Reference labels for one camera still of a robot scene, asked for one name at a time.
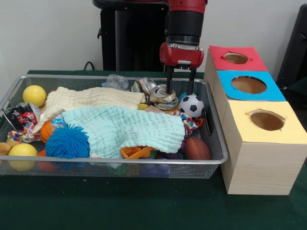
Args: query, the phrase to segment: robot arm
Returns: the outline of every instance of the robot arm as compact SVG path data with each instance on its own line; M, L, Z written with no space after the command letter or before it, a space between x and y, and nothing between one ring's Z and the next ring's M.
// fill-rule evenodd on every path
M133 0L153 2L158 0ZM174 69L191 71L188 95L192 94L193 83L198 68L203 61L204 51L199 47L203 16L207 0L164 0L168 2L168 28L166 42L160 48L160 60L166 66L167 93L173 91L172 73Z

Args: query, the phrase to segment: red paper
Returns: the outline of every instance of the red paper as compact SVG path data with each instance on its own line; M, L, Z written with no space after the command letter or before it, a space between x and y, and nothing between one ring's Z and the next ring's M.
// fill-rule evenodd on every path
M253 47L209 46L209 48L217 70L268 71L256 49ZM228 53L244 55L248 58L248 61L245 64L231 63L225 58L225 55Z

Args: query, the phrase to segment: blue paper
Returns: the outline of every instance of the blue paper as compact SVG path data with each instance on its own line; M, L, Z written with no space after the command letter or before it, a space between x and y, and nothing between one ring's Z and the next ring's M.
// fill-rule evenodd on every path
M229 71L219 70L219 78L221 80L223 89L229 98L245 101L272 101L284 102L286 101L282 92L277 87L275 81L266 71ZM237 77L248 76L259 79L267 86L266 91L258 94L251 94L242 92L231 84L232 80Z

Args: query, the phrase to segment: black cable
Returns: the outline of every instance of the black cable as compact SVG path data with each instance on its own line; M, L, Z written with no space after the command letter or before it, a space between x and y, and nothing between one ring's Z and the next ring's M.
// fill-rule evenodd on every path
M94 65L92 64L92 62L91 62L91 61L88 61L88 62L85 64L85 66L84 66L83 70L86 70L86 68L87 68L87 66L88 66L88 65L91 65L92 70L95 70L95 67L94 67Z

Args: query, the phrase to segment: soccer ball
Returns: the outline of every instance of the soccer ball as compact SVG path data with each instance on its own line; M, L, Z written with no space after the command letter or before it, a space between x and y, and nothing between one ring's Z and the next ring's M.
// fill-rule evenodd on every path
M189 95L184 97L180 102L180 112L192 118L199 118L204 115L205 108L200 97Z

